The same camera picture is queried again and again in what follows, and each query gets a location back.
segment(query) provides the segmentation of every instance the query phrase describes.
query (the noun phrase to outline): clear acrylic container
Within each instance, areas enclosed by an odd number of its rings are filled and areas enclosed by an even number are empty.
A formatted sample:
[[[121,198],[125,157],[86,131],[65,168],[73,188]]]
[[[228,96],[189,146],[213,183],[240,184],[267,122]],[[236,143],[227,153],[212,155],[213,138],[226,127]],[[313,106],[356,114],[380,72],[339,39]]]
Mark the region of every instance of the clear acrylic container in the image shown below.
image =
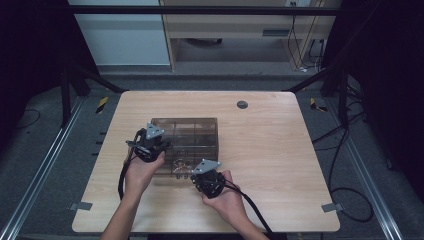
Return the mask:
[[[153,118],[151,123],[165,130],[163,139],[171,139],[157,174],[187,179],[202,159],[218,161],[216,118]]]

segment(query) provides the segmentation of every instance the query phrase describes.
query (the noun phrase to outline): wire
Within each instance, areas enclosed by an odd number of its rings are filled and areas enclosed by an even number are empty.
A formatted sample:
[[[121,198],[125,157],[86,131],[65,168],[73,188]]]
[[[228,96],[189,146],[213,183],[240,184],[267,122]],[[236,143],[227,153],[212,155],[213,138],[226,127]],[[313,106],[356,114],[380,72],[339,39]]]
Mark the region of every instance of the wire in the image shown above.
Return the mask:
[[[265,219],[263,218],[261,212],[259,211],[258,207],[256,206],[256,204],[252,201],[252,199],[250,199],[249,196],[247,196],[247,194],[243,193],[239,187],[237,187],[237,185],[235,185],[234,183],[225,180],[227,183],[230,183],[230,185],[225,185],[225,187],[234,190],[235,192],[239,193],[240,195],[242,195],[244,197],[244,199],[246,199],[246,201],[250,204],[250,206],[252,207],[252,209],[255,211],[256,215],[258,216],[259,220],[261,221],[262,225],[264,225],[267,233],[272,236],[274,233],[272,232],[271,228],[269,227],[268,223],[265,221]]]
[[[346,217],[350,218],[353,221],[361,222],[361,223],[366,223],[366,222],[371,221],[371,219],[374,216],[374,209],[373,209],[373,206],[372,206],[371,202],[368,200],[368,198],[364,194],[360,193],[358,190],[355,190],[353,188],[347,188],[347,187],[338,187],[338,188],[334,188],[334,189],[331,188],[332,176],[333,176],[334,166],[336,164],[336,159],[337,159],[337,156],[339,154],[339,151],[340,151],[340,149],[341,149],[344,141],[347,139],[348,134],[349,134],[349,130],[346,129],[344,131],[344,133],[343,133],[342,138],[340,139],[339,145],[337,146],[337,149],[336,149],[336,153],[334,154],[333,160],[331,162],[330,173],[328,175],[328,180],[327,180],[327,182],[328,182],[328,189],[330,191],[331,200],[334,203],[336,203],[336,201],[334,200],[334,193],[337,192],[337,191],[342,191],[342,190],[343,191],[350,191],[350,192],[353,192],[355,194],[358,194],[360,197],[362,197],[367,202],[367,204],[368,204],[368,206],[370,208],[370,214],[366,218],[363,218],[362,219],[362,218],[353,217],[352,214],[347,213],[347,211],[345,209],[343,209],[341,212]]]
[[[36,112],[37,113],[37,118],[34,121],[32,121],[31,123],[27,124],[27,125],[17,126],[16,129],[23,129],[23,128],[27,128],[29,126],[32,126],[34,123],[38,122],[38,120],[41,117],[40,111],[35,110],[35,109],[26,109],[25,112]]]
[[[355,114],[355,115],[352,115],[348,122],[349,122],[349,123],[350,123],[350,122],[352,122],[353,120],[355,120],[355,119],[356,119],[356,118],[358,118],[359,116],[362,116],[364,113],[365,113],[365,112],[363,112],[363,111],[362,111],[362,112],[360,112],[360,113],[357,113],[357,114]],[[332,130],[328,131],[327,133],[325,133],[325,134],[324,134],[324,135],[322,135],[321,137],[318,137],[317,139],[312,140],[312,143],[314,144],[314,143],[320,142],[320,141],[322,141],[322,140],[324,140],[324,139],[326,139],[326,138],[330,137],[331,135],[334,135],[335,133],[337,133],[337,131],[338,131],[338,130],[340,130],[340,129],[342,129],[342,128],[343,128],[343,125],[339,125],[339,126],[335,127],[334,129],[332,129]]]
[[[313,22],[313,23],[315,22],[316,17],[317,17],[317,16],[314,16],[314,19],[312,20],[312,22]],[[288,41],[287,41],[287,47],[288,47],[289,52],[290,52],[290,55],[291,55],[291,57],[292,57],[292,59],[293,59],[293,63],[294,63],[294,65],[295,65],[296,69],[300,69],[300,67],[302,67],[302,66],[298,66],[298,65],[297,65],[296,60],[294,59],[294,54],[293,54],[293,52],[291,51],[291,48],[290,48],[290,40],[291,40],[291,35],[292,35],[292,33],[293,33],[293,37],[294,37],[294,40],[295,40],[295,43],[296,43],[296,47],[297,47],[297,51],[298,51],[298,54],[299,54],[300,64],[301,64],[301,65],[303,64],[306,68],[313,68],[313,67],[315,67],[315,65],[312,65],[312,66],[311,66],[311,65],[307,65],[307,64],[305,64],[305,63],[303,62],[303,60],[302,60],[302,57],[301,57],[301,56],[302,56],[302,53],[300,52],[299,43],[298,43],[298,40],[297,40],[297,37],[296,37],[296,31],[294,30],[295,21],[296,21],[296,15],[293,15],[292,26],[291,26],[291,29],[290,29],[291,31],[290,31],[290,33],[289,33]],[[310,26],[310,28],[309,28],[308,35],[309,35],[309,34],[311,33],[311,31],[312,31],[312,27],[313,27],[313,24],[311,24],[311,26]]]
[[[288,47],[289,52],[290,52],[290,55],[291,55],[291,57],[292,57],[292,59],[293,59],[293,63],[294,63],[294,65],[295,65],[295,67],[296,67],[297,69],[299,69],[299,68],[301,67],[301,66],[298,66],[298,65],[297,65],[296,60],[294,59],[294,54],[293,54],[293,52],[291,51],[291,48],[290,48],[290,40],[291,40],[291,35],[292,35],[292,33],[293,33],[294,41],[295,41],[295,43],[296,43],[297,50],[298,50],[298,52],[299,52],[300,64],[301,64],[301,65],[303,64],[306,68],[314,67],[314,66],[309,66],[309,65],[305,64],[305,63],[303,62],[303,60],[302,60],[302,57],[301,57],[301,56],[302,56],[302,54],[301,54],[301,52],[300,52],[299,43],[297,42],[296,31],[294,30],[294,24],[295,24],[295,21],[296,21],[296,15],[293,15],[292,27],[291,27],[291,31],[290,31],[290,34],[289,34],[289,37],[288,37],[288,41],[287,41],[287,47]]]

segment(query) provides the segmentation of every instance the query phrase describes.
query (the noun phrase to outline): wooden table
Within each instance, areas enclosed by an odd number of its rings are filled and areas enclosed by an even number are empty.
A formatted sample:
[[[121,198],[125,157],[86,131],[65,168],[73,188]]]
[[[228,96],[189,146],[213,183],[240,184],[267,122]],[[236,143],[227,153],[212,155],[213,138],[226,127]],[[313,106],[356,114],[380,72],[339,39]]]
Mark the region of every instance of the wooden table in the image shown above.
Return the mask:
[[[248,103],[246,109],[237,102]],[[76,232],[102,232],[119,204],[119,174],[126,140],[152,118],[218,119],[218,171],[230,169],[233,180],[256,203],[274,232],[334,232],[335,212],[296,97],[288,92],[130,91],[122,94],[82,202]],[[263,228],[250,205],[250,219]],[[190,180],[155,176],[142,196],[133,232],[234,232],[203,205]]]

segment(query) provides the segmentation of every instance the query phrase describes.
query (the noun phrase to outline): gray floor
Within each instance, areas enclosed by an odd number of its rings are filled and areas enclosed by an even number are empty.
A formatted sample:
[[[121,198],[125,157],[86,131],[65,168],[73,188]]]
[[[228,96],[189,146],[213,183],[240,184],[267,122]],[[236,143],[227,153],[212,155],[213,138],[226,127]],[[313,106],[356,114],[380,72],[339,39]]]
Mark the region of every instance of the gray floor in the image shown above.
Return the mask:
[[[123,88],[131,90],[259,90],[280,91],[307,78],[307,73],[292,71],[282,58],[282,49],[276,41],[250,41],[234,50],[237,40],[225,40],[221,46],[207,48],[182,45],[177,68],[171,71],[149,71],[143,74],[128,69],[115,68],[105,71],[104,77]],[[275,48],[266,56],[259,50]],[[238,54],[245,50],[249,54]],[[69,204],[79,202],[88,178],[100,151],[119,94],[89,81],[92,91],[85,98],[75,127],[61,150],[37,200],[32,206],[21,231],[20,239],[95,239],[96,235],[83,235],[72,231],[75,212],[68,210]],[[299,106],[304,116],[311,139],[316,139],[337,126],[330,112],[310,108],[310,98],[318,106],[327,106],[334,99],[324,99],[318,89],[320,83],[297,93]],[[100,99],[109,97],[104,111],[96,114]],[[0,161],[0,226],[3,228],[16,209],[20,199],[31,183],[50,145],[59,131],[61,122],[60,89],[54,88],[34,97],[27,106],[40,112],[40,118],[31,126],[15,131],[8,151]],[[362,111],[358,104],[352,105],[349,115]],[[26,112],[20,126],[30,124],[37,113]],[[361,119],[350,126],[349,136],[355,142],[365,164],[381,191],[394,220],[404,239],[424,239],[424,204],[415,196],[401,172],[388,170],[385,156],[369,125]],[[340,133],[314,145],[323,174],[327,179],[335,149],[320,150],[337,146]],[[333,172],[334,187],[351,187],[364,192],[352,166],[352,158],[343,145]],[[336,199],[355,217],[366,217],[369,208],[358,195],[340,192]],[[374,217],[370,222],[358,223],[339,213],[341,229],[325,233],[324,239],[386,239],[381,223]],[[319,233],[290,233],[290,239],[319,239]]]

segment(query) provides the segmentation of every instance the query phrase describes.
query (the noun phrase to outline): hand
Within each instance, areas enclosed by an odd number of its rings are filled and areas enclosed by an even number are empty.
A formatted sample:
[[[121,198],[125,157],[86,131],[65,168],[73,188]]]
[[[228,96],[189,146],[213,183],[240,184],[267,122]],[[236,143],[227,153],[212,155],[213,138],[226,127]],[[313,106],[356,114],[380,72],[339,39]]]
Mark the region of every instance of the hand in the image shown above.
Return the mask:
[[[233,182],[229,170],[223,171],[222,175],[227,181]],[[241,195],[232,189],[224,188],[218,197],[212,199],[202,193],[202,201],[215,209],[222,219],[231,225],[237,221],[248,219]]]
[[[231,172],[226,170],[222,175],[227,181],[233,182]],[[209,199],[202,193],[204,204],[215,209],[222,219],[229,223],[245,240],[268,239],[249,219],[244,208],[243,199],[236,191],[225,187],[222,193]]]
[[[125,175],[125,194],[133,191],[143,193],[149,186],[154,173],[165,163],[165,152],[159,154],[158,158],[150,163],[144,162],[135,154],[131,158],[134,159]]]

